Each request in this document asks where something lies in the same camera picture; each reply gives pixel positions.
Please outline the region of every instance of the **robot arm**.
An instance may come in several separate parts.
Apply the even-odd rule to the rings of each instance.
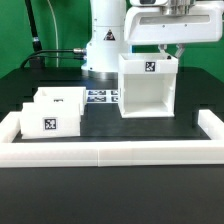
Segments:
[[[131,0],[131,3],[124,34],[130,45],[213,42],[222,37],[223,1]]]

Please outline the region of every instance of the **white border frame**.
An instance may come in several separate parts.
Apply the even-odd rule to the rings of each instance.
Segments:
[[[206,113],[200,111],[199,120],[208,130],[211,117],[201,116]],[[224,139],[11,143],[20,130],[19,119],[20,112],[10,112],[0,123],[0,168],[224,164]]]

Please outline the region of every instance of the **cable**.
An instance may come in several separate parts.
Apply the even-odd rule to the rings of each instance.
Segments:
[[[41,51],[32,53],[29,57],[43,54],[43,53],[74,53],[74,50],[73,49],[72,50],[41,50]]]
[[[33,49],[34,51],[40,51],[42,50],[42,45],[37,34],[37,28],[36,28],[36,23],[34,19],[32,4],[30,0],[25,0],[25,3],[26,3],[26,9],[28,13],[29,22],[30,22],[30,29],[33,36]]]
[[[29,56],[26,58],[20,65],[20,68],[23,69],[26,65],[26,63],[33,58],[56,58],[56,59],[75,59],[75,60],[84,60],[83,57],[61,57],[61,56],[47,56],[47,55],[34,55],[34,56]]]
[[[55,40],[56,40],[56,49],[58,50],[59,48],[59,44],[58,44],[58,27],[57,27],[57,21],[56,21],[56,17],[55,17],[55,13],[54,13],[54,9],[51,5],[51,2],[50,0],[47,0],[48,2],[48,5],[50,7],[50,10],[51,10],[51,14],[52,14],[52,17],[53,17],[53,21],[54,21],[54,29],[55,29]],[[56,60],[56,64],[57,64],[57,67],[59,67],[59,58],[57,58]]]

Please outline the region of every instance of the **small white box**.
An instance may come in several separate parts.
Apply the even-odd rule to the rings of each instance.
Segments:
[[[86,105],[86,87],[39,87],[34,95],[34,103],[79,104],[80,114]]]
[[[20,126],[23,138],[80,136],[79,105],[24,103]]]
[[[166,53],[120,54],[118,105],[123,118],[172,117],[178,59]]]

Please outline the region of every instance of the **green backdrop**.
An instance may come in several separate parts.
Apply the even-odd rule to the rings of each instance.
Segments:
[[[0,77],[18,68],[33,52],[31,32],[25,1],[0,0]],[[44,49],[55,49],[55,32],[47,0],[32,0],[33,10]],[[51,0],[55,10],[59,47],[85,47],[91,38],[91,10],[89,0]],[[138,52],[155,51],[156,47],[138,47]],[[174,52],[174,46],[168,51]],[[190,44],[181,58],[181,66],[200,67],[224,81],[224,39],[217,43]],[[47,66],[55,66],[53,59]],[[60,66],[79,67],[81,62],[63,60]]]

